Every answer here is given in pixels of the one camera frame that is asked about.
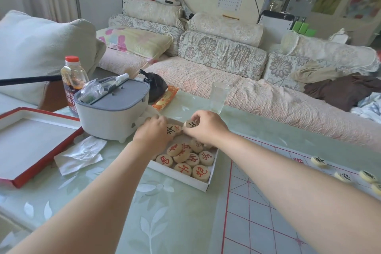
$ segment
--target bottle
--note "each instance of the bottle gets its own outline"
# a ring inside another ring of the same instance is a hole
[[[87,73],[81,66],[78,57],[68,55],[65,57],[65,66],[61,69],[61,75],[69,108],[75,116],[78,116],[74,94],[88,83]]]

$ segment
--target red bottle cap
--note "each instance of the red bottle cap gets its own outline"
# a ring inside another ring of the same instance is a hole
[[[79,57],[74,56],[74,55],[68,55],[68,56],[65,56],[65,61],[67,61],[67,62],[79,62]]]

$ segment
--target yellow pillow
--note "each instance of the yellow pillow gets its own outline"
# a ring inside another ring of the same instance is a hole
[[[98,30],[97,38],[109,48],[129,51],[145,58],[157,59],[173,43],[169,33],[161,35],[148,30],[114,26]]]

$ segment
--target hand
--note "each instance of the hand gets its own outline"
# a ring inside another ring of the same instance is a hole
[[[165,150],[172,140],[171,135],[166,133],[167,119],[165,116],[154,115],[148,117],[135,133],[133,143],[140,143],[149,151],[150,157],[159,155]]]
[[[214,112],[199,110],[195,112],[191,120],[199,122],[197,127],[185,127],[184,132],[196,138],[202,143],[216,146],[216,141],[229,129],[220,116]]]

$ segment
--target person's left hand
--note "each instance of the person's left hand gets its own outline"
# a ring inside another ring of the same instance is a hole
[[[133,142],[144,145],[152,156],[159,155],[173,139],[167,135],[167,119],[165,116],[154,115],[145,120],[136,131]]]

